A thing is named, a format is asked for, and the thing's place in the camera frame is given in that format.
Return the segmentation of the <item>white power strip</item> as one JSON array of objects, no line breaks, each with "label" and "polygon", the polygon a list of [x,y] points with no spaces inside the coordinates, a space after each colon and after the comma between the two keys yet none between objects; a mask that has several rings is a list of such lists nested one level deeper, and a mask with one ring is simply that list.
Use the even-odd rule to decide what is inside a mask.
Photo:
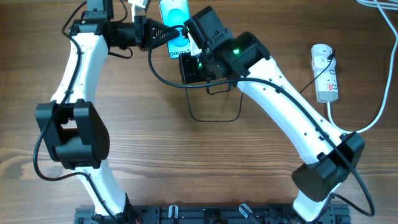
[{"label": "white power strip", "polygon": [[315,44],[311,48],[311,55],[317,101],[319,103],[336,101],[339,93],[335,71],[335,51],[326,44]]}]

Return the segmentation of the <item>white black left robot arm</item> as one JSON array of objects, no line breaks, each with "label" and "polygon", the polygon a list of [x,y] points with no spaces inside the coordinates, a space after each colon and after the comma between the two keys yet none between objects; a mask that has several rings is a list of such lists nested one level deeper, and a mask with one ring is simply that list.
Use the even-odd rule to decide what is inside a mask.
[{"label": "white black left robot arm", "polygon": [[146,16],[115,20],[111,1],[84,1],[62,34],[71,43],[70,54],[58,89],[35,109],[40,129],[35,150],[45,146],[68,177],[80,179],[94,203],[92,221],[138,223],[139,215],[109,166],[109,132],[94,106],[98,80],[111,48],[152,50],[178,37],[179,28]]}]

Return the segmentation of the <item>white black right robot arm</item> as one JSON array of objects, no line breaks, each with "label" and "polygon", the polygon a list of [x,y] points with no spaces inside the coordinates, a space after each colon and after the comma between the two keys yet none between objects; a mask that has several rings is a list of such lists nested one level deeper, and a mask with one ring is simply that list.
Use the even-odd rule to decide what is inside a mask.
[{"label": "white black right robot arm", "polygon": [[299,190],[293,208],[302,220],[316,220],[333,192],[354,174],[364,139],[358,133],[342,133],[329,123],[288,82],[254,34],[234,36],[212,7],[183,24],[200,49],[197,55],[181,54],[183,82],[230,80],[274,120],[303,162],[292,173]]}]

